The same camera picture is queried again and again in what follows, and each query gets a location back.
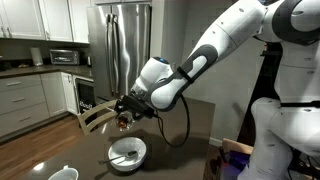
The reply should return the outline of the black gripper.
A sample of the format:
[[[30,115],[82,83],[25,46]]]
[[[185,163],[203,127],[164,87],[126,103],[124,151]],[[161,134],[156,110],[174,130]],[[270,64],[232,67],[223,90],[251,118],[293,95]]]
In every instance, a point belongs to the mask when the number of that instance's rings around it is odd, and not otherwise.
[[[151,119],[154,116],[154,110],[151,107],[131,95],[119,98],[114,110],[117,112],[117,116],[125,111],[130,112],[132,122],[139,122],[143,117]]]

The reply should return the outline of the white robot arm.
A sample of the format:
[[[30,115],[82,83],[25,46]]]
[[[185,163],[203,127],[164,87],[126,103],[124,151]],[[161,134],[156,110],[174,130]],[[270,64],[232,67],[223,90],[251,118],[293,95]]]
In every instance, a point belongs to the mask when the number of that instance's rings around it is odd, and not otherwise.
[[[238,180],[287,180],[293,153],[320,153],[320,0],[236,0],[204,31],[177,68],[147,61],[116,111],[152,118],[174,108],[183,92],[209,68],[250,40],[278,44],[271,96],[253,101],[255,140]]]

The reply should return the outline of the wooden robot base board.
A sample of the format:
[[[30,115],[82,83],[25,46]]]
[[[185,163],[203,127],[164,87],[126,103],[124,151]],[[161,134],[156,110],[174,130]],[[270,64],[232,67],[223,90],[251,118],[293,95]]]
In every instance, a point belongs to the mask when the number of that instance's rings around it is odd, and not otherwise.
[[[223,139],[222,147],[225,152],[236,151],[236,152],[240,152],[240,153],[244,153],[244,154],[251,154],[253,152],[252,146],[249,146],[249,145],[237,142],[237,141],[233,141],[233,140],[227,139],[227,138]]]

